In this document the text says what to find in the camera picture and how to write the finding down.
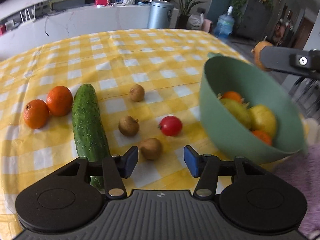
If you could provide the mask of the green cucumber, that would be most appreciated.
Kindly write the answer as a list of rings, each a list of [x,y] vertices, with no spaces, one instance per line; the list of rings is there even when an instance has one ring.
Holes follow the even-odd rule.
[[[95,162],[110,154],[97,94],[91,84],[85,83],[76,91],[72,106],[72,125],[79,157]]]

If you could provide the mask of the red cherry tomato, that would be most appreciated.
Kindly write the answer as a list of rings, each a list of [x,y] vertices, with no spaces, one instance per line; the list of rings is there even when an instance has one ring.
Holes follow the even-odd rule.
[[[181,120],[175,116],[166,116],[158,124],[159,130],[168,137],[179,135],[182,127]]]

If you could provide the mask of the small yellow pear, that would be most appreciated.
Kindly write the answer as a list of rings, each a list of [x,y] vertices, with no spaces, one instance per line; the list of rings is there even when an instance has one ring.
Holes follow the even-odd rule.
[[[272,139],[275,138],[278,123],[274,113],[265,105],[256,105],[248,109],[251,118],[251,129],[267,133]]]

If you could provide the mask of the orange tangerine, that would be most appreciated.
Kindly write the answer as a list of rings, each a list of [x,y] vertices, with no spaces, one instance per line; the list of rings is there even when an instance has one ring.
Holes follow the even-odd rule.
[[[261,130],[254,130],[252,131],[252,134],[263,141],[265,144],[272,146],[272,138],[266,132]]]
[[[46,104],[52,115],[65,116],[72,109],[72,93],[65,86],[56,86],[49,91]]]
[[[40,129],[49,119],[47,104],[40,99],[28,102],[23,111],[23,119],[31,129]]]
[[[222,94],[221,98],[222,99],[231,99],[231,100],[234,100],[238,103],[242,103],[242,96],[238,92],[235,92],[235,91],[227,91]]]

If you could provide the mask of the large yellow-green pear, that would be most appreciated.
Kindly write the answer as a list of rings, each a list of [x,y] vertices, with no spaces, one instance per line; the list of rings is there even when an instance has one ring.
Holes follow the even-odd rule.
[[[221,99],[220,102],[247,129],[251,129],[252,121],[246,107],[231,99]]]

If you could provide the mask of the dark drawer cabinet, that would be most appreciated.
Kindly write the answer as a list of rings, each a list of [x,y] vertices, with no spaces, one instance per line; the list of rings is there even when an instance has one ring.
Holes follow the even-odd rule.
[[[271,10],[259,0],[247,0],[241,8],[236,35],[251,40],[260,40],[271,18]]]

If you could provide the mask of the green colander bowl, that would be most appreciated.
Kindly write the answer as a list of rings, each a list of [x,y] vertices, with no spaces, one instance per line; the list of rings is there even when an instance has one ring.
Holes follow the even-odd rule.
[[[282,87],[256,66],[210,53],[203,67],[200,120],[216,148],[266,164],[307,153],[297,107]]]

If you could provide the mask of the yellow checkered tablecloth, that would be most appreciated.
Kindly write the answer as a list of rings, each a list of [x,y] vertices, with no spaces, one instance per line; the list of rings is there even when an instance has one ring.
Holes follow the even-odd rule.
[[[26,104],[45,100],[56,86],[72,93],[85,83],[94,87],[112,154],[123,154],[148,138],[162,143],[158,160],[139,159],[124,181],[128,190],[194,189],[197,180],[183,161],[185,145],[225,159],[200,122],[200,82],[209,53],[242,60],[237,51],[202,31],[131,29],[68,38],[2,61],[1,239],[12,239],[21,231],[17,195],[78,156],[70,115],[52,116],[41,129],[31,129],[23,120]],[[136,84],[145,90],[141,102],[129,96]],[[125,116],[138,120],[134,137],[118,129]],[[159,130],[166,116],[181,120],[179,135],[168,137]]]

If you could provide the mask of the blue water jug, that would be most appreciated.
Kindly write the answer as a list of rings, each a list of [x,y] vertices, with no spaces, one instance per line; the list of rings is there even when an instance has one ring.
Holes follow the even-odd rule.
[[[214,35],[216,37],[228,38],[233,31],[234,18],[232,16],[233,7],[229,6],[227,13],[219,16],[217,25],[214,29]]]

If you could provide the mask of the tall potted plant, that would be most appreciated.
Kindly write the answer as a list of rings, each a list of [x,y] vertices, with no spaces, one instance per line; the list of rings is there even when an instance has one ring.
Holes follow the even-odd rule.
[[[177,29],[186,29],[187,22],[190,17],[190,12],[198,4],[203,4],[205,1],[200,0],[172,0],[179,9],[179,15],[177,18],[176,28]]]

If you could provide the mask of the grey metal trash bin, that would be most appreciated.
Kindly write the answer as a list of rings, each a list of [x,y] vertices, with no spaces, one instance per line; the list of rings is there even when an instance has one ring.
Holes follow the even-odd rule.
[[[166,1],[152,1],[148,20],[149,29],[167,29],[170,26],[174,5]]]

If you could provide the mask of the white marble tv cabinet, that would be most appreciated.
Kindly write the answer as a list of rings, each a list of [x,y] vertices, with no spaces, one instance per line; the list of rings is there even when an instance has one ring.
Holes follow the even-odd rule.
[[[73,38],[105,31],[146,29],[150,7],[87,6],[44,16],[34,22],[20,25],[1,36],[1,61],[30,49]]]

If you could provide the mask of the red box on cabinet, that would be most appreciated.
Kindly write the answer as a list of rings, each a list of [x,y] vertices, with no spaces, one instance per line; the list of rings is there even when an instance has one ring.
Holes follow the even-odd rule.
[[[94,0],[95,5],[107,6],[108,2],[109,2],[109,0]]]

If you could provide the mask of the white wifi router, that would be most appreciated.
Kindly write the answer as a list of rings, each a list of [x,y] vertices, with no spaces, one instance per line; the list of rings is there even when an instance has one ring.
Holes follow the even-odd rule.
[[[19,13],[20,13],[21,23],[29,23],[29,22],[34,22],[36,20],[35,6],[25,8],[21,10]]]

